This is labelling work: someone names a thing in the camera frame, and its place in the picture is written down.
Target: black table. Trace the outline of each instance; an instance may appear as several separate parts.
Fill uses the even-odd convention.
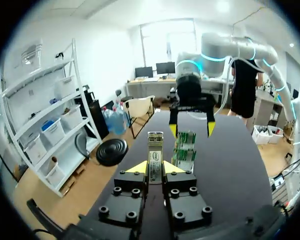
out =
[[[170,112],[153,115],[143,128],[114,176],[148,159],[148,132],[163,132],[163,159],[170,162],[175,138],[169,128]],[[196,132],[197,150],[194,174],[197,188],[213,208],[212,225],[243,220],[261,206],[272,204],[272,194],[265,165],[246,126],[238,117],[218,114],[211,137],[207,122],[185,112],[178,115],[179,131]],[[107,183],[87,216],[98,219],[98,208],[114,188],[113,177]],[[150,185],[142,219],[140,239],[169,239],[169,223],[161,185]]]

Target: round stool seat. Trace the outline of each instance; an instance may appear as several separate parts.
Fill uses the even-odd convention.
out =
[[[134,99],[134,97],[133,96],[124,96],[123,98],[121,98],[121,102],[126,102],[131,99]]]
[[[122,139],[110,139],[102,143],[96,150],[96,159],[106,167],[119,164],[128,152],[128,144]]]

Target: floor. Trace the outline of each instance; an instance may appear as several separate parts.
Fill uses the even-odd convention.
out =
[[[227,114],[228,111],[228,109],[224,109],[221,113]],[[133,125],[136,133],[140,128],[138,124]],[[117,138],[117,136],[111,133],[105,140],[111,138]],[[130,130],[127,130],[121,138],[127,141],[129,147],[134,143]],[[292,147],[283,139],[278,144],[268,144],[258,146],[258,148],[270,177],[276,176],[287,165],[284,156],[287,152],[292,151]],[[13,203],[23,219],[33,229],[42,229],[43,227],[26,205],[26,201],[31,198],[53,221],[62,228],[66,228],[68,224],[76,224],[79,221],[79,214],[84,215],[89,211],[115,170],[116,166],[104,167],[98,165],[97,160],[92,158],[91,161],[87,161],[85,171],[79,176],[68,194],[60,198],[28,169],[13,193]],[[44,239],[54,239],[45,233],[38,233],[38,236]]]

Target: window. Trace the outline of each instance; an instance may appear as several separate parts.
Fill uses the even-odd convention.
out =
[[[192,19],[169,20],[141,26],[146,67],[156,70],[156,63],[175,62],[180,52],[197,49]]]

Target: ceiling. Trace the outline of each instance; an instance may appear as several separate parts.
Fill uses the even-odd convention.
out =
[[[224,2],[228,3],[228,11],[221,12],[224,5],[219,4]],[[31,20],[72,16],[129,29],[160,20],[196,18],[232,26],[264,7],[262,2],[264,0],[48,0],[32,13]],[[267,7],[273,6],[269,1],[265,3]],[[264,8],[237,26],[262,34],[269,44],[280,47],[300,63],[298,34],[279,12]]]

